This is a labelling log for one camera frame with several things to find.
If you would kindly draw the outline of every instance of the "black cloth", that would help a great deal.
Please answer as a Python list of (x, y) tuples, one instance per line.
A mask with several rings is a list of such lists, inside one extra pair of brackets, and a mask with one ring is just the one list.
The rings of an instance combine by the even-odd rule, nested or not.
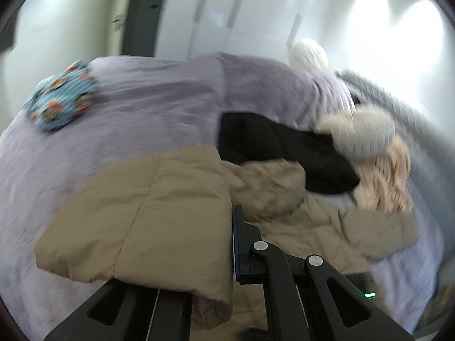
[(298, 161), (305, 169), (306, 189), (320, 194), (342, 194), (359, 184), (349, 162), (335, 150), (331, 135), (295, 130), (258, 114), (224, 113), (218, 152), (234, 164)]

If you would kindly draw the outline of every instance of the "beige garment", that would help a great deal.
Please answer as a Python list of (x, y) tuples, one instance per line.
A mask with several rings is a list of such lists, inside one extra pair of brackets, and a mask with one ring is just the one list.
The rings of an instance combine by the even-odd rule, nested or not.
[(286, 253), (319, 254), (344, 274), (368, 271), (417, 238), (409, 214), (342, 211), (305, 190), (305, 172), (285, 160), (221, 162), (213, 146), (131, 158), (107, 167), (58, 212), (36, 263), (65, 277), (118, 278), (195, 295), (192, 340), (235, 340), (265, 328), (262, 286), (232, 295), (231, 200), (263, 238)]
[(73, 280), (119, 280), (192, 292), (197, 326), (231, 316), (229, 190), (212, 146), (129, 158), (98, 173), (57, 213), (39, 268)]
[(360, 161), (354, 167), (360, 177), (353, 191), (357, 207), (386, 213), (412, 211), (413, 202), (406, 191), (411, 160), (401, 139), (393, 139), (382, 154)]
[[(262, 238), (287, 254), (319, 254), (343, 274), (363, 273), (369, 270), (367, 258), (384, 258), (417, 239), (410, 214), (342, 211), (311, 196), (298, 163), (225, 166), (233, 205), (242, 205), (245, 219), (259, 227)], [(231, 320), (193, 331), (191, 341), (235, 341), (247, 327), (267, 327), (262, 286), (234, 284)]]

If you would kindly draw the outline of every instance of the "dark doorway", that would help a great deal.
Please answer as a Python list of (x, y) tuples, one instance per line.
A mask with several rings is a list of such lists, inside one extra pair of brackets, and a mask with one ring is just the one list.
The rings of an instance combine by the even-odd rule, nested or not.
[(153, 56), (163, 0), (131, 0), (123, 40), (123, 55)]

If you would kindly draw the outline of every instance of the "upholstered headboard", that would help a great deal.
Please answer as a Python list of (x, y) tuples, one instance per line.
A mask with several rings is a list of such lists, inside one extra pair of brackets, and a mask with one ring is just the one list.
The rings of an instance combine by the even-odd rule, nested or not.
[(411, 179), (444, 235), (444, 261), (455, 250), (455, 148), (414, 108), (351, 71), (339, 72), (351, 95), (387, 109), (411, 152)]

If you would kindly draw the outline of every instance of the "bed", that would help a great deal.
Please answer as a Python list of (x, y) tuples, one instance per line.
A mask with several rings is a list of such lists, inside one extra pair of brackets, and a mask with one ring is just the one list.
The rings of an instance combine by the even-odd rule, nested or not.
[[(444, 251), (439, 228), (450, 223), (451, 180), (447, 177), (447, 189), (438, 190), (443, 194), (439, 198), (445, 198), (444, 207), (434, 199), (432, 187), (425, 185), (439, 183), (428, 179), (432, 173), (427, 173), (429, 165), (444, 174), (450, 162), (442, 156), (445, 149), (434, 149), (437, 141), (430, 140), (424, 121), (406, 118), (408, 115), (397, 110), (400, 104), (392, 102), (394, 108), (388, 100), (379, 101), (380, 96), (369, 93), (374, 86), (362, 87), (367, 81), (355, 74), (340, 74), (345, 85), (331, 74), (296, 73), (265, 59), (218, 54), (182, 63), (110, 57), (92, 62), (92, 73), (102, 91), (90, 112), (58, 132), (46, 134), (22, 111), (0, 138), (0, 296), (30, 341), (42, 341), (102, 285), (77, 283), (39, 270), (33, 253), (55, 211), (99, 168), (121, 158), (215, 143), (225, 111), (255, 112), (290, 127), (311, 130), (321, 116), (353, 108), (349, 91), (362, 101), (392, 111), (413, 152), (408, 187), (419, 201), (420, 239), (410, 248), (372, 263), (377, 281), (387, 289), (404, 289), (388, 292), (389, 302), (393, 305), (399, 299), (406, 305), (395, 309), (394, 317), (408, 331), (413, 330), (434, 290), (443, 254), (450, 257), (455, 245), (450, 241), (455, 237), (452, 227), (444, 232)], [(349, 203), (345, 197), (332, 199)]]

